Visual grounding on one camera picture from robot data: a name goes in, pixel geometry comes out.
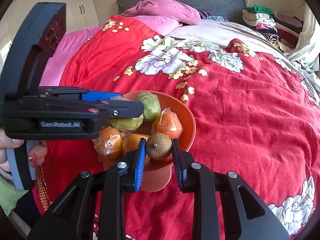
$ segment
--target silver bolt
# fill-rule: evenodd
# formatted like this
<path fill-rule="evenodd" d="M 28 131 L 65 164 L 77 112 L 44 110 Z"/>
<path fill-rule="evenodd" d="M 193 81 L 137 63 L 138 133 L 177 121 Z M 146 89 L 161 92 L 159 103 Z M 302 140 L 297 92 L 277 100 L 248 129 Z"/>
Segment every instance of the silver bolt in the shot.
<path fill-rule="evenodd" d="M 89 171 L 82 171 L 81 174 L 80 174 L 80 176 L 81 176 L 82 178 L 87 178 L 87 177 L 89 177 L 89 175 L 90 175 L 90 172 L 89 172 Z"/>
<path fill-rule="evenodd" d="M 192 163 L 191 167 L 196 169 L 196 170 L 199 170 L 201 168 L 201 164 L 200 163 Z"/>
<path fill-rule="evenodd" d="M 117 167 L 119 169 L 124 169 L 126 166 L 127 166 L 127 164 L 125 162 L 120 162 L 120 163 L 117 164 Z"/>
<path fill-rule="evenodd" d="M 95 108 L 89 108 L 88 111 L 91 113 L 98 113 L 99 112 L 99 110 L 95 109 Z"/>
<path fill-rule="evenodd" d="M 237 174 L 235 171 L 229 171 L 229 172 L 228 172 L 228 176 L 229 176 L 230 178 L 235 179 L 236 177 L 238 177 L 238 174 Z"/>

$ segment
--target red floral bedspread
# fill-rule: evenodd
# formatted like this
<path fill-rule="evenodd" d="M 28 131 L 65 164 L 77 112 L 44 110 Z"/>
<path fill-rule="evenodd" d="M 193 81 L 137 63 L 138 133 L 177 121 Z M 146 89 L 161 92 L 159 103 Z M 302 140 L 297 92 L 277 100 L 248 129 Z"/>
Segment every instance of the red floral bedspread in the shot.
<path fill-rule="evenodd" d="M 196 119 L 196 161 L 237 171 L 294 235 L 316 207 L 320 186 L 319 106 L 301 82 L 285 60 L 240 40 L 219 48 L 162 38 L 140 21 L 112 16 L 69 61 L 60 85 L 156 90 L 182 100 Z M 103 170 L 92 142 L 51 141 L 34 190 L 41 211 L 83 170 Z M 179 192 L 174 176 L 159 192 L 125 198 L 131 238 L 191 239 L 193 196 Z"/>

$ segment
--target fingernail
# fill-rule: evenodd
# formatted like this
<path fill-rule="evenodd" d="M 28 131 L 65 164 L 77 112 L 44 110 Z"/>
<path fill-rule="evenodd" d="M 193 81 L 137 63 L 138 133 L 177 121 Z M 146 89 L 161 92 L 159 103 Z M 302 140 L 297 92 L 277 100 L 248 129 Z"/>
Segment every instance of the fingernail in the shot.
<path fill-rule="evenodd" d="M 19 140 L 19 139 L 12 139 L 13 141 L 13 144 L 16 144 L 16 145 L 21 145 L 24 143 L 24 140 Z"/>

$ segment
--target brown kiwi fruit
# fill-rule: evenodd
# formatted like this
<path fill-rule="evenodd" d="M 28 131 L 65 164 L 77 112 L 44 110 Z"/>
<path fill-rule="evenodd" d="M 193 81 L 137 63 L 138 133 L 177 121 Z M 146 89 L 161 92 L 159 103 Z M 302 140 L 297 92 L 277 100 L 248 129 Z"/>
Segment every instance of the brown kiwi fruit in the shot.
<path fill-rule="evenodd" d="M 163 133 L 151 135 L 146 143 L 147 155 L 154 160 L 164 160 L 171 154 L 172 141 Z"/>

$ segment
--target orange bowl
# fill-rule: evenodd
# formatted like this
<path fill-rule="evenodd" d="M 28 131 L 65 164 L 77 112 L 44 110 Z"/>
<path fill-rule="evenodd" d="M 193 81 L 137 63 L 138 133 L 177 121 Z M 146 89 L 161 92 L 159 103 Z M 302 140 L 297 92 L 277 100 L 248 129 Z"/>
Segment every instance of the orange bowl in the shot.
<path fill-rule="evenodd" d="M 190 150 L 196 135 L 196 121 L 189 108 L 178 99 L 156 91 L 133 91 L 123 96 L 124 98 L 134 100 L 142 92 L 151 92 L 157 95 L 161 111 L 170 107 L 171 111 L 177 114 L 183 128 L 178 139 L 180 149 L 183 151 Z M 151 126 L 152 122 L 144 122 L 134 133 L 151 135 Z M 162 161 L 150 160 L 149 163 L 145 164 L 140 189 L 147 192 L 156 192 L 163 189 L 171 179 L 172 165 L 171 155 Z"/>

